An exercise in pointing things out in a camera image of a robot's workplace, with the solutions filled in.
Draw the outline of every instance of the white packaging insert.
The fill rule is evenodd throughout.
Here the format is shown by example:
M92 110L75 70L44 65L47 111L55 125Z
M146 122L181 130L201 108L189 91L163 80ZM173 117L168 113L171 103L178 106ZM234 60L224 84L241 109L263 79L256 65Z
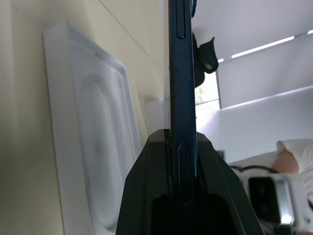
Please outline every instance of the white packaging insert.
M114 234L141 150L126 69L69 23L44 43L65 235Z

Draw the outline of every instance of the window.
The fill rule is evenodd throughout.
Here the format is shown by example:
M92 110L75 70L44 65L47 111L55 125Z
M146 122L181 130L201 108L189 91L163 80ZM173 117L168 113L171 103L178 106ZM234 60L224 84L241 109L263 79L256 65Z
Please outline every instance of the window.
M219 92L215 72L205 73L204 82L195 89L197 130L201 130L214 116L214 112L220 110Z
M196 105L219 100L216 73L205 73L204 82L195 89Z

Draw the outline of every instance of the black cable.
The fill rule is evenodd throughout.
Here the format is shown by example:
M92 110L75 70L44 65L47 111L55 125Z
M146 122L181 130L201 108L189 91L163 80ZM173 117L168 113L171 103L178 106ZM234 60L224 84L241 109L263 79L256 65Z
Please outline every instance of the black cable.
M238 170L240 172L244 172L246 170L251 170L251 169L263 169L263 170L267 170L270 173L279 173L278 171L273 170L272 168L269 168L269 167L263 166L263 165L248 165L248 166L245 166L245 167L241 167L241 166L238 166L238 165L230 165L229 167L233 168L233 169L236 169L236 170Z
M273 170L272 168L269 168L263 165L249 165L249 166L243 167L244 171L250 170L250 169L263 169L263 170L267 170L270 173L279 173L277 170Z

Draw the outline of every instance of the white cloth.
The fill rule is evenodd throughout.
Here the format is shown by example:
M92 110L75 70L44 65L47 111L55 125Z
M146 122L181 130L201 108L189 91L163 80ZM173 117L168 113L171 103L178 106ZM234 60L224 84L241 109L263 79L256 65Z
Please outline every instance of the white cloth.
M313 203L313 140L278 141L277 151L275 152L261 154L238 162L230 163L229 165L241 167L249 165L263 165L271 168L278 153L284 149L293 154L296 159L299 166L298 176L302 178L307 191L308 199ZM267 171L262 169L251 169L244 171L243 173L234 169L234 172L241 179L267 174Z

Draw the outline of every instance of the ceiling light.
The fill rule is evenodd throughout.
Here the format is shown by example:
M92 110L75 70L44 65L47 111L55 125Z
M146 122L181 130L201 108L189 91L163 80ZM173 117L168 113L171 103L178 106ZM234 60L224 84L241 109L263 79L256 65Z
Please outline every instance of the ceiling light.
M274 45L277 45L277 44L280 44L280 43L284 43L284 42L290 41L292 39L294 39L294 36L288 37L288 38L285 38L285 39L282 39L282 40L279 40L279 41L276 41L276 42L273 42L273 43L269 43L269 44L266 44L264 46L256 47L256 48L251 49L251 50L246 50L246 51L240 52L238 54L234 54L234 55L231 56L231 58L236 58L236 57L239 57L239 56L242 56L242 55L247 55L249 53L252 53L252 52L255 52L255 51L258 51L258 50L262 50L262 49L265 49L265 48L268 48L268 47L272 47Z

